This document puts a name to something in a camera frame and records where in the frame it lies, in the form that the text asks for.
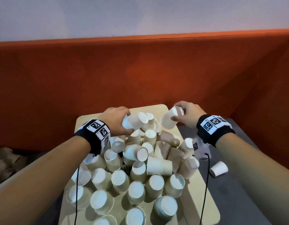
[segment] beige tabletop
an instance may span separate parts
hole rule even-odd
[[[137,113],[139,111],[143,111],[145,113],[152,113],[158,120],[160,120],[161,117],[168,111],[168,108],[164,104],[159,104],[159,105],[153,105],[153,106],[132,108],[130,109],[130,111],[131,113]],[[83,115],[77,118],[75,132],[86,121],[90,119],[96,119],[98,116],[99,114],[91,114],[91,115]],[[162,129],[167,132],[171,132],[172,134],[175,134],[177,136],[180,136],[182,139],[182,136],[176,126],[171,130],[164,129],[163,127]],[[73,184],[74,183],[70,180],[68,185],[65,188],[64,196],[62,199],[60,217],[59,217],[59,225],[73,225],[74,224],[75,208],[72,205],[70,205],[65,198],[67,190]],[[92,184],[92,182],[89,182],[87,184],[87,187],[95,191],[95,187]],[[172,218],[172,220],[166,224],[170,224],[170,225],[199,224],[201,213],[202,213],[205,188],[206,188],[205,182],[199,170],[197,170],[194,176],[190,180],[186,180],[185,188],[183,190],[182,195],[176,199],[178,203],[178,211],[176,215]],[[115,204],[109,214],[113,215],[117,219],[118,225],[124,225],[125,214],[127,210],[131,208],[131,205],[129,205],[129,202],[126,199],[125,194],[118,195],[118,194],[115,194],[113,190],[111,190],[110,193],[115,198]],[[152,200],[146,200],[144,203],[140,205],[140,207],[143,208],[143,210],[146,212],[146,217],[147,217],[146,224],[147,225],[165,224],[164,221],[160,220],[156,216],[154,209],[153,209],[153,204],[154,202]],[[89,206],[85,210],[78,212],[76,224],[77,225],[78,224],[83,224],[83,225],[90,224],[91,225],[93,221],[97,219],[98,217],[99,216],[96,215],[93,209]],[[220,214],[219,214],[218,208],[215,205],[215,202],[209,190],[207,190],[202,224],[203,225],[217,224],[219,220],[220,220]]]

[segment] orange wall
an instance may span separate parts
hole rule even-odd
[[[231,118],[267,155],[289,169],[289,41],[244,74],[259,80]]]
[[[288,41],[268,30],[0,43],[0,145],[50,150],[110,106],[186,100],[229,117],[259,79],[246,70]]]

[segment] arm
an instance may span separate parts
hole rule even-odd
[[[196,104],[181,101],[175,105],[185,109],[186,114],[172,119],[191,128],[206,114]],[[289,224],[289,170],[233,133],[223,135],[216,148],[270,222]]]
[[[129,109],[109,108],[98,119],[111,134],[130,135],[122,126]],[[0,185],[0,224],[34,224],[63,191],[71,176],[90,152],[90,144],[74,136],[37,159]]]

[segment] hand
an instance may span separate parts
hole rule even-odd
[[[192,102],[180,101],[174,106],[181,107],[184,110],[184,115],[173,116],[171,119],[182,122],[190,128],[196,128],[199,118],[206,114],[198,104],[193,104]]]
[[[108,125],[111,136],[131,135],[134,129],[127,130],[122,125],[124,117],[130,114],[129,109],[124,106],[110,107],[98,116],[98,120]]]

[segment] person's left hand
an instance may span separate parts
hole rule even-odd
[[[98,120],[108,125],[111,136],[131,135],[134,129],[127,130],[122,125],[124,117],[130,114],[129,109],[124,106],[110,107],[98,116]]]

